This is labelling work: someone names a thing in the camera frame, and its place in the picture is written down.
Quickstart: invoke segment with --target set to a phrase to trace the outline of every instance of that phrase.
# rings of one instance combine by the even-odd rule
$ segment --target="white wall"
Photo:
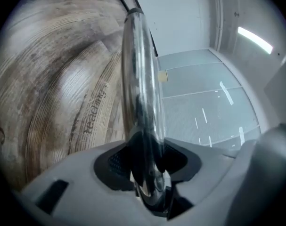
[[[275,77],[278,90],[274,89],[272,84],[265,90],[284,63],[286,23],[269,0],[222,0],[222,4],[224,23],[219,52],[230,61],[231,67],[233,66],[230,70],[233,70],[239,81],[241,78],[240,83],[250,97],[259,123],[262,121],[260,126],[264,132],[286,121],[286,106],[279,106],[285,101],[276,103],[280,93],[286,94],[286,80],[282,80],[280,76],[284,73]],[[258,45],[238,34],[239,26],[272,45],[272,53],[269,55]]]
[[[159,56],[209,47],[209,0],[138,1]]]

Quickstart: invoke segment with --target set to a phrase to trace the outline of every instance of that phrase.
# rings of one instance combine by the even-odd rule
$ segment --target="gray floor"
[[[231,150],[259,137],[249,98],[210,51],[181,52],[158,61],[168,76],[161,83],[166,137]]]

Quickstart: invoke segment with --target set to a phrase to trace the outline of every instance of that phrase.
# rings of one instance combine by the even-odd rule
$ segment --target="fluorescent light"
[[[259,45],[261,48],[263,48],[268,54],[271,54],[273,47],[266,41],[264,41],[262,38],[257,36],[256,34],[253,34],[252,32],[242,28],[238,27],[238,33],[247,37],[257,45]]]

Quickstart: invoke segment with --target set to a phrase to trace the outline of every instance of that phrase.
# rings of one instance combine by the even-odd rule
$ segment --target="wooden surface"
[[[0,163],[17,190],[123,139],[120,0],[22,0],[0,37]]]

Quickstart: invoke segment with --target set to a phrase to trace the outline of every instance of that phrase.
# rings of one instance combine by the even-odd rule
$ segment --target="black slot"
[[[38,200],[36,203],[37,207],[47,214],[51,214],[67,186],[68,183],[63,180],[57,180],[54,182]]]

